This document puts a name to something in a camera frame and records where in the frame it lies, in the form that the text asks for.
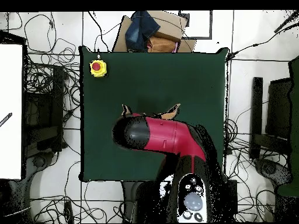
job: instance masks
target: green mat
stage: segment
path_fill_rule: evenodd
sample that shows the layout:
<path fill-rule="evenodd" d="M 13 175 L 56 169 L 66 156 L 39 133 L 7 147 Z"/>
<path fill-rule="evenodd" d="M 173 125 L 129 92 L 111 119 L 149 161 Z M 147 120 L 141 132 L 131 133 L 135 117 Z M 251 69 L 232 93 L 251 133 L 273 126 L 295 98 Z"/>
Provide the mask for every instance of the green mat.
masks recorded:
<path fill-rule="evenodd" d="M 112 126 L 121 104 L 135 113 L 160 113 L 180 103 L 175 118 L 203 125 L 222 165 L 225 97 L 225 56 L 204 53 L 101 53 L 109 76 L 94 78 L 89 63 L 96 53 L 81 55 L 81 177 L 88 180 L 154 180 L 164 155 L 125 150 L 112 141 Z"/>

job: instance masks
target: black cable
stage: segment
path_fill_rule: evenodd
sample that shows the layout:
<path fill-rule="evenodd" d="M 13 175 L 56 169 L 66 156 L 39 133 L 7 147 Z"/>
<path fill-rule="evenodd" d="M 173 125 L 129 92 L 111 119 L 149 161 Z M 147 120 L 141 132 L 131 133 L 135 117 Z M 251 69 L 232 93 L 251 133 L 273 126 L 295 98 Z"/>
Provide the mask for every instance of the black cable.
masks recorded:
<path fill-rule="evenodd" d="M 81 154 L 80 154 L 79 152 L 73 150 L 69 145 L 68 145 L 68 147 L 69 147 L 72 151 L 74 151 L 75 153 L 77 153 L 79 156 L 81 156 Z"/>
<path fill-rule="evenodd" d="M 257 47 L 257 46 L 259 46 L 259 45 L 266 44 L 266 43 L 268 43 L 270 40 L 272 40 L 276 35 L 280 34 L 281 32 L 285 32 L 285 31 L 290 30 L 290 29 L 292 29 L 292 28 L 294 28 L 294 27 L 297 27 L 297 26 L 299 26 L 299 22 L 298 22 L 298 23 L 295 23 L 295 24 L 292 24 L 292 25 L 290 25 L 290 26 L 288 26 L 288 27 L 285 27 L 284 29 L 282 29 L 282 30 L 280 30 L 279 32 L 275 33 L 270 39 L 268 39 L 268 40 L 265 41 L 265 42 L 252 44 L 252 45 L 249 45 L 249 46 L 247 46 L 247 47 L 245 47 L 245 48 L 243 48 L 243 49 L 241 49 L 241 50 L 239 50 L 239 51 L 232 52 L 232 53 L 228 54 L 226 61 L 229 61 L 229 60 L 233 59 L 239 52 L 241 52 L 241 51 L 243 51 L 243 50 L 246 50 L 246 49 L 248 49 L 248 48 L 250 48 L 250 47 Z"/>
<path fill-rule="evenodd" d="M 252 109 L 252 108 L 254 108 L 254 106 L 251 107 L 251 108 L 249 108 L 249 109 L 247 109 L 247 110 L 244 111 L 243 113 L 246 113 L 247 111 L 249 111 L 249 110 Z M 238 122 L 239 117 L 240 117 L 243 113 L 241 113 L 241 114 L 237 117 L 236 123 Z"/>
<path fill-rule="evenodd" d="M 14 29 L 10 29 L 9 26 L 8 26 L 9 24 L 8 24 L 8 25 L 7 25 L 7 30 L 8 30 L 8 31 L 9 31 L 9 30 L 11 31 L 11 30 L 17 30 L 17 29 L 20 29 L 20 28 L 23 26 L 23 21 L 22 21 L 22 18 L 21 18 L 21 17 L 20 17 L 20 21 L 21 21 L 21 25 L 20 25 L 19 27 L 14 28 Z"/>
<path fill-rule="evenodd" d="M 80 129 L 75 129 L 75 128 L 63 128 L 64 130 L 76 130 L 76 131 L 80 131 Z"/>
<path fill-rule="evenodd" d="M 112 27 L 109 31 L 107 31 L 106 33 L 103 34 L 99 34 L 98 36 L 96 36 L 96 40 L 95 40 L 95 45 L 93 46 L 93 51 L 96 51 L 96 41 L 98 40 L 98 37 L 103 36 L 105 34 L 108 34 L 110 31 L 112 31 L 115 27 L 117 27 L 118 25 L 121 25 L 121 22 L 117 25 L 115 25 L 114 27 Z"/>
<path fill-rule="evenodd" d="M 100 25 L 96 22 L 95 18 L 93 18 L 93 16 L 91 15 L 90 11 L 88 11 L 89 15 L 91 16 L 92 20 L 97 24 L 97 26 L 100 28 L 100 39 L 103 42 L 103 44 L 107 47 L 107 51 L 109 51 L 108 45 L 103 41 L 103 34 L 102 34 L 102 29 L 100 27 Z"/>
<path fill-rule="evenodd" d="M 261 193 L 263 193 L 263 192 L 265 192 L 265 191 L 267 191 L 267 192 L 272 193 L 273 195 L 275 195 L 275 193 L 274 193 L 273 191 L 270 191 L 270 190 L 267 190 L 267 189 L 264 189 L 264 190 L 262 190 L 262 191 L 259 191 L 259 192 L 257 193 L 257 195 L 256 195 L 256 198 L 255 198 L 255 202 L 256 202 L 256 205 L 257 205 L 256 209 L 257 209 L 257 211 L 258 211 L 259 217 L 261 218 L 261 220 L 262 220 L 263 222 L 267 222 L 267 221 L 264 220 L 264 219 L 262 218 L 262 216 L 260 215 L 260 212 L 259 212 L 259 206 L 258 206 L 258 196 L 259 196 L 259 194 L 261 194 Z"/>

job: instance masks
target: red button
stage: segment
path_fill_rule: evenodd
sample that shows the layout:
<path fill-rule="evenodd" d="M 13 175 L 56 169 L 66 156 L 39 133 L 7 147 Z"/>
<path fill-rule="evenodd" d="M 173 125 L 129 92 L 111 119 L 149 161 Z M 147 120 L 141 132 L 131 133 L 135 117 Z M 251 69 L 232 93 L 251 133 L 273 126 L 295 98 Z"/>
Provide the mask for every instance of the red button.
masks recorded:
<path fill-rule="evenodd" d="M 92 68 L 95 71 L 98 71 L 98 70 L 100 70 L 100 64 L 98 62 L 95 62 L 95 63 L 92 64 Z"/>

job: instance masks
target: blue cloth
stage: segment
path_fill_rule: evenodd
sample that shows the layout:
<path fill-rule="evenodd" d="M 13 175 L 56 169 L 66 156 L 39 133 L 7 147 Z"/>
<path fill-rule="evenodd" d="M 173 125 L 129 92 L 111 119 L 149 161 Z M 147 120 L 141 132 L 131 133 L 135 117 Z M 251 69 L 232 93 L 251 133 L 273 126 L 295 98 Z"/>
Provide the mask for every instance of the blue cloth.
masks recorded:
<path fill-rule="evenodd" d="M 147 11 L 136 11 L 131 20 L 133 22 L 125 35 L 127 49 L 146 52 L 148 39 L 159 30 L 160 26 Z"/>

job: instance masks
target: floor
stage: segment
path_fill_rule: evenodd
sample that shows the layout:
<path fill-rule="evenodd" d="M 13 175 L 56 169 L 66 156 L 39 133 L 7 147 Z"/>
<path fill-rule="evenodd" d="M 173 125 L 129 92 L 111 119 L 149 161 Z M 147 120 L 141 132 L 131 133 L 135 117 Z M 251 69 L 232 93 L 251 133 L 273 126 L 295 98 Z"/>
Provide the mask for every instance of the floor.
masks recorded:
<path fill-rule="evenodd" d="M 9 32 L 25 37 L 29 40 L 29 52 L 34 53 L 34 50 L 48 51 L 49 44 L 47 40 L 47 32 L 49 29 L 50 12 L 39 13 L 17 13 L 9 14 Z M 121 22 L 123 15 L 131 16 L 133 11 L 117 11 L 117 12 L 95 12 L 95 19 L 101 25 L 103 32 L 109 31 L 113 26 Z M 198 13 L 192 13 L 192 16 L 200 16 Z M 213 11 L 213 35 L 211 40 L 198 40 L 195 46 L 195 51 L 205 53 L 215 53 L 221 47 L 228 47 L 232 51 L 238 51 L 254 43 L 261 43 L 274 35 L 274 30 L 290 15 L 288 10 L 214 10 Z M 54 52 L 60 53 L 66 47 L 75 50 L 78 55 L 78 46 L 82 44 L 93 50 L 96 36 L 99 35 L 99 28 L 90 18 L 87 12 L 53 12 L 55 26 L 57 30 L 57 41 Z M 7 29 L 7 15 L 0 13 L 0 29 Z M 103 36 L 109 50 L 112 50 L 115 38 L 117 36 L 118 27 Z M 299 55 L 298 28 L 282 32 L 270 42 L 258 47 L 251 47 L 236 55 L 229 62 L 229 119 L 236 120 L 239 114 L 250 108 L 251 105 L 251 86 L 253 77 L 260 76 L 264 80 L 263 99 L 267 100 L 267 89 L 270 81 L 280 78 L 289 77 L 287 62 Z M 50 41 L 54 39 L 54 31 L 49 30 Z M 100 39 L 96 42 L 96 48 L 106 50 Z M 34 62 L 47 62 L 47 57 L 30 54 Z M 79 62 L 79 57 L 76 56 L 72 62 Z M 266 115 L 267 104 L 263 105 L 263 116 Z M 80 110 L 75 111 L 76 116 L 80 116 Z M 249 117 L 250 111 L 242 114 L 237 121 L 239 133 L 249 133 Z M 66 128 L 79 128 L 80 120 L 71 118 Z M 263 119 L 263 132 L 265 131 L 265 119 Z M 249 135 L 237 136 L 239 139 L 248 141 Z M 80 132 L 76 130 L 65 130 L 64 139 L 69 146 L 80 151 Z M 236 156 L 238 152 L 227 156 L 227 175 L 229 176 L 235 166 Z M 261 219 L 256 217 L 257 207 L 255 200 L 248 198 L 249 189 L 251 196 L 255 197 L 258 192 L 264 189 L 273 191 L 273 187 L 268 179 L 258 175 L 255 168 L 251 166 L 245 159 L 248 159 L 244 154 L 243 162 L 240 163 L 237 179 L 239 210 L 240 214 L 236 216 L 239 221 L 272 221 L 273 217 L 269 211 L 260 206 L 262 214 Z M 278 160 L 279 156 L 271 156 L 269 159 Z M 60 196 L 64 195 L 64 187 L 68 177 L 67 196 L 77 204 L 82 204 L 87 208 L 87 204 L 91 208 L 101 208 L 107 218 L 115 216 L 116 207 L 119 207 L 123 200 L 123 191 L 120 182 L 105 181 L 89 183 L 81 183 L 78 179 L 80 172 L 79 163 L 72 166 L 75 162 L 80 161 L 80 156 L 70 148 L 63 150 L 60 153 L 57 163 L 36 174 L 33 179 L 30 191 L 30 197 L 35 199 L 32 201 L 31 211 L 35 215 L 46 206 L 50 200 L 59 200 Z M 280 163 L 284 164 L 285 160 L 280 157 Z M 262 205 L 274 205 L 274 196 L 269 192 L 259 194 L 258 200 Z M 58 202 L 59 210 L 62 211 L 63 204 Z M 79 207 L 73 204 L 74 215 L 79 214 Z M 93 212 L 94 217 L 99 223 L 103 223 L 106 219 L 103 217 L 101 210 Z M 48 214 L 42 214 L 39 218 L 41 221 L 49 220 Z M 82 223 L 95 223 L 85 212 L 81 216 Z M 111 219 L 110 223 L 120 223 L 121 218 L 116 216 Z"/>

